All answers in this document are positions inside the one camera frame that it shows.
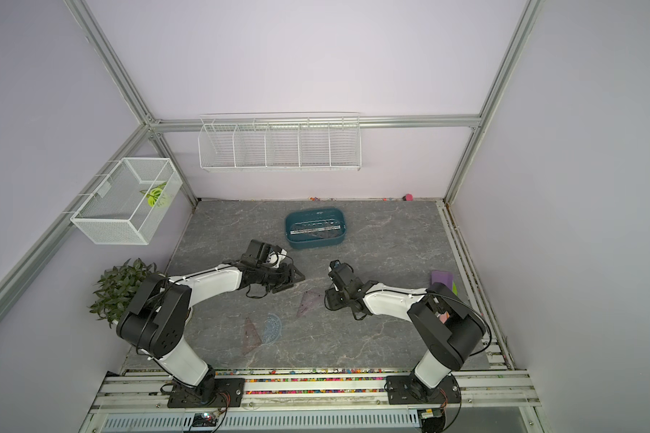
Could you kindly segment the pink triangle ruler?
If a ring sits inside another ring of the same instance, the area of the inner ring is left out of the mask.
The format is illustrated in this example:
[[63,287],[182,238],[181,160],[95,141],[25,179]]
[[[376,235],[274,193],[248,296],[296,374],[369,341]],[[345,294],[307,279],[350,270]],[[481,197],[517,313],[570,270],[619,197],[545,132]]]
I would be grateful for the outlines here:
[[298,319],[303,318],[309,313],[324,308],[324,293],[318,290],[308,290],[303,294],[300,305],[296,312]]

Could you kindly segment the teal plastic storage box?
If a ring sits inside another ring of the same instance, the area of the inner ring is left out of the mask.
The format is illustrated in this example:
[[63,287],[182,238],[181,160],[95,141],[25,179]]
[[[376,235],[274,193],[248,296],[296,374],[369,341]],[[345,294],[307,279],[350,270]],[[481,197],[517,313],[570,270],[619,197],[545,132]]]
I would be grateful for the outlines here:
[[285,218],[286,239],[295,250],[339,245],[346,234],[344,213],[335,207],[306,209]]

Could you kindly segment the blue protractor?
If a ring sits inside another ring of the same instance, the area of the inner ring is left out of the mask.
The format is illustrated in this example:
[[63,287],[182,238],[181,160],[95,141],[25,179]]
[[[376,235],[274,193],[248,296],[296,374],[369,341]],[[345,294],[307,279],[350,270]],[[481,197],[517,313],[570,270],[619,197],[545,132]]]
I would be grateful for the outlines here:
[[270,345],[278,341],[282,335],[283,324],[278,315],[269,313],[265,320],[265,326],[262,334],[264,345]]

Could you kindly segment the white mesh basket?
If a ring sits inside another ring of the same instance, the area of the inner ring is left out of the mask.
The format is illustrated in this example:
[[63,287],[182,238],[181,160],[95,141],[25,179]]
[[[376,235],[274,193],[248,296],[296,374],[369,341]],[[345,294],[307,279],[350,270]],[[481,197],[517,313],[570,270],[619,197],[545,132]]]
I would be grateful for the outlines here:
[[[167,207],[151,209],[140,191],[167,183]],[[123,158],[70,217],[96,245],[148,245],[182,187],[167,158]]]

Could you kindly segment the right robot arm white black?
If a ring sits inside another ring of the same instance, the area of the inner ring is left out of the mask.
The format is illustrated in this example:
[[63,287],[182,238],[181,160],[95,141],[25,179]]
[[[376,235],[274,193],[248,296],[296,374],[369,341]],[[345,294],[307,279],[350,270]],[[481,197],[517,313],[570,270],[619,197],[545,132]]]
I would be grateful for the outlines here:
[[426,289],[394,288],[383,283],[347,289],[332,286],[325,292],[324,305],[333,311],[349,308],[357,320],[389,316],[412,323],[427,347],[412,380],[427,390],[462,369],[489,333],[480,314],[441,283]]

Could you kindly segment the circuit board left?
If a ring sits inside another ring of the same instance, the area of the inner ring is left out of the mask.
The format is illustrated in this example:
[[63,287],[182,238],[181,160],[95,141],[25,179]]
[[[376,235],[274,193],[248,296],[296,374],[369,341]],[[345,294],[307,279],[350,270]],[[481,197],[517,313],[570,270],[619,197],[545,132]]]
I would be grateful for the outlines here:
[[208,412],[195,413],[191,422],[190,429],[203,429],[217,427],[218,418]]

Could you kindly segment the green leaf toy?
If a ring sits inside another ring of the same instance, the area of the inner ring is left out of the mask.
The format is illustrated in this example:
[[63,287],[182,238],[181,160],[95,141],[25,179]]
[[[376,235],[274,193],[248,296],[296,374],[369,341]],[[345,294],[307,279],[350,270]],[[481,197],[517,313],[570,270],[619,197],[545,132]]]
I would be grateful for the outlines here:
[[153,209],[154,207],[167,207],[169,205],[169,198],[165,193],[167,183],[161,183],[146,191],[140,191],[144,196],[147,205]]

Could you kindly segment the white vent grille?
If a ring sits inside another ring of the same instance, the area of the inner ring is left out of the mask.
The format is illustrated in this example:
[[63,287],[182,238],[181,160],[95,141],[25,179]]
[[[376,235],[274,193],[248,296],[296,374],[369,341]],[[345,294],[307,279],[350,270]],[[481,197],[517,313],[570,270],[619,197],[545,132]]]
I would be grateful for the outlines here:
[[[102,432],[212,432],[211,428],[190,429],[195,413],[113,414]],[[299,429],[407,429],[420,428],[416,411],[287,411],[229,414],[220,431]]]

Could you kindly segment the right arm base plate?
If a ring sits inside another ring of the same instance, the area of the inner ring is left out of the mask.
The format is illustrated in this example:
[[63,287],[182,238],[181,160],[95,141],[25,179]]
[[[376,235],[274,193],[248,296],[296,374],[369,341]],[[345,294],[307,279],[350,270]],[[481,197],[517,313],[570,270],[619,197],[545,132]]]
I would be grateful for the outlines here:
[[431,404],[446,406],[460,403],[462,392],[456,378],[446,375],[437,386],[429,388],[414,375],[386,377],[384,390],[391,405]]

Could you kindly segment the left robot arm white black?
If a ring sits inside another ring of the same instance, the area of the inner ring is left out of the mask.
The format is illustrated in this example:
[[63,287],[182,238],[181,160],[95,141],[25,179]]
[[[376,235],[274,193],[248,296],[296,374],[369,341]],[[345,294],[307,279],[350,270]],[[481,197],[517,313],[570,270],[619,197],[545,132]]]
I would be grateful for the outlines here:
[[305,280],[293,263],[247,265],[228,262],[185,276],[152,274],[117,321],[117,336],[147,355],[178,384],[193,391],[209,391],[215,373],[184,337],[189,312],[195,305],[220,294],[252,285],[267,294],[282,292]]

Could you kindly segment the clear straight ruler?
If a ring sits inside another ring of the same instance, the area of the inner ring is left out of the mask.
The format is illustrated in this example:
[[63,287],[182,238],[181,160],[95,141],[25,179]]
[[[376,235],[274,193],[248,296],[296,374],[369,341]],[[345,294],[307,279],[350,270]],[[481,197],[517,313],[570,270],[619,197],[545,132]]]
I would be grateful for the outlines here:
[[292,231],[290,238],[299,242],[306,242],[314,239],[332,239],[343,235],[341,229],[333,230],[309,230],[309,231]]

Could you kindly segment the circuit board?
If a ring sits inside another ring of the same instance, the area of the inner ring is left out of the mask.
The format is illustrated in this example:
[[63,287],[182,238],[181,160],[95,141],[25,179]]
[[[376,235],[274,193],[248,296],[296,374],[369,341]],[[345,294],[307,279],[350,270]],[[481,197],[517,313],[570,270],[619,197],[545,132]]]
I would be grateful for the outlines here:
[[208,412],[195,413],[191,422],[190,429],[203,429],[217,427],[218,418]]
[[422,433],[442,433],[445,429],[446,414],[442,409],[417,411]]

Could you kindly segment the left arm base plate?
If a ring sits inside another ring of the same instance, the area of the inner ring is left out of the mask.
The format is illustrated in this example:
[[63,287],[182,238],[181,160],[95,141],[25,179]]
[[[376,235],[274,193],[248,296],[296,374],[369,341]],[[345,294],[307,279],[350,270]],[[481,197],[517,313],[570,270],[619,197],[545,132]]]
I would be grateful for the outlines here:
[[189,387],[173,380],[168,393],[169,409],[236,408],[241,405],[246,385],[245,379],[216,377],[198,387]]

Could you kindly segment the potted green plant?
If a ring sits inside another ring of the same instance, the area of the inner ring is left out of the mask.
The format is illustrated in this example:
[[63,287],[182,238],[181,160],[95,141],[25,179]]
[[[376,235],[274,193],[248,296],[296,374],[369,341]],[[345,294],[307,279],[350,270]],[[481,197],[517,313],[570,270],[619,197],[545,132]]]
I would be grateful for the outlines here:
[[128,259],[121,265],[109,268],[97,281],[97,290],[93,292],[95,301],[88,307],[88,311],[97,320],[106,321],[113,328],[142,282],[148,276],[157,274],[157,270],[155,263],[145,263],[140,258],[135,261]]

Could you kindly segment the circuit board right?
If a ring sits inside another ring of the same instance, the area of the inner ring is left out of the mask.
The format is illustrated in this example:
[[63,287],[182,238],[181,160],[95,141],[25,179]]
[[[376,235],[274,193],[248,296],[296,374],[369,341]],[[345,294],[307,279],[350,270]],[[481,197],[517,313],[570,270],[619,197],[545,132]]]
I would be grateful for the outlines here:
[[446,414],[442,409],[417,411],[422,433],[442,433],[445,429]]

